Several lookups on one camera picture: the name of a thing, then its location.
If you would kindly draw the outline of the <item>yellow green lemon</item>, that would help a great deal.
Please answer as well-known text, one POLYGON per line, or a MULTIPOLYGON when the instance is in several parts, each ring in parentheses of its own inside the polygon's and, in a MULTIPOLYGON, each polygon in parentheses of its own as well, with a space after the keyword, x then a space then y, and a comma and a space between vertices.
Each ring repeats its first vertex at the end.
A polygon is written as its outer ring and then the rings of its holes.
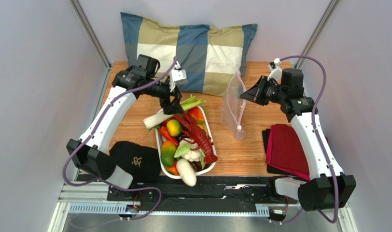
POLYGON ((181 124, 176 119, 170 120, 166 124, 166 128, 167 128, 169 134, 173 137, 179 136, 182 132, 181 131, 181 124))

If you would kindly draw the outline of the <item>clear pink zip top bag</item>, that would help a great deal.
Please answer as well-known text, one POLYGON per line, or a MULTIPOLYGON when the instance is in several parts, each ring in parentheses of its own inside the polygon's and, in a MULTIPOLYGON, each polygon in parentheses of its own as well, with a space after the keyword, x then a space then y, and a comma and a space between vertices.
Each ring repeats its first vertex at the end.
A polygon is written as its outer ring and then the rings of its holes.
POLYGON ((246 137, 246 131, 241 121, 247 101, 240 98, 240 95, 245 91, 246 87, 240 77, 240 71, 237 71, 226 87, 221 106, 222 124, 230 130, 236 140, 243 140, 246 137))

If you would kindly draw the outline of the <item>green celery stalk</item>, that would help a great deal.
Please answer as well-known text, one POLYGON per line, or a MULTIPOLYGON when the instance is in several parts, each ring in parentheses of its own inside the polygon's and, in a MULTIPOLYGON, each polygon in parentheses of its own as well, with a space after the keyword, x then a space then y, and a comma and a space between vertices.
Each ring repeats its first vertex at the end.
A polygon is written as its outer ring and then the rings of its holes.
MULTIPOLYGON (((180 103, 183 111, 187 113, 190 109, 201 106, 204 107, 203 104, 205 104, 206 101, 202 99, 198 99, 196 96, 192 96, 180 103)), ((173 117, 174 114, 179 114, 179 113, 168 113, 165 114, 163 110, 161 112, 158 112, 152 116, 149 116, 143 120, 144 126, 147 129, 154 128, 155 126, 161 124, 163 121, 173 117)))

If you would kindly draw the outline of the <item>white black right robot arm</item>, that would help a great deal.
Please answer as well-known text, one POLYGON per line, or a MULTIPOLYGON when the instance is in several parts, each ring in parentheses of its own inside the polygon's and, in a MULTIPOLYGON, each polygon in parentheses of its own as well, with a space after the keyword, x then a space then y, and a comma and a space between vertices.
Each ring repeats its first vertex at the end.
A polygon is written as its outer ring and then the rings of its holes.
POLYGON ((316 103, 304 96, 304 75, 300 69, 280 72, 281 82, 261 76, 256 84, 241 93, 244 100, 259 105, 280 105, 303 148, 310 180, 291 177, 271 178, 271 193, 297 200, 305 211, 338 210, 345 206, 356 187, 353 175, 346 175, 334 158, 323 134, 316 103))

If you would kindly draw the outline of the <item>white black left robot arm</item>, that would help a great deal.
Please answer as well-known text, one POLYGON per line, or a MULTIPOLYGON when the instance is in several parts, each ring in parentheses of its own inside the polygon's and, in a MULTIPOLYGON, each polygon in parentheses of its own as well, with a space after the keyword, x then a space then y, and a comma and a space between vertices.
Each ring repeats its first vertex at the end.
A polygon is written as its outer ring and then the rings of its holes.
POLYGON ((66 145, 69 158, 62 169, 64 181, 76 187, 66 175, 70 163, 94 176, 94 181, 102 181, 122 191, 130 191, 133 175, 124 171, 114 158, 106 154, 113 137, 126 112, 140 95, 157 97, 165 115, 183 114, 180 104, 182 95, 177 82, 185 79, 185 72, 177 58, 158 78, 155 75, 160 62, 140 54, 137 63, 120 71, 112 82, 111 90, 104 105, 79 139, 70 139, 66 145))

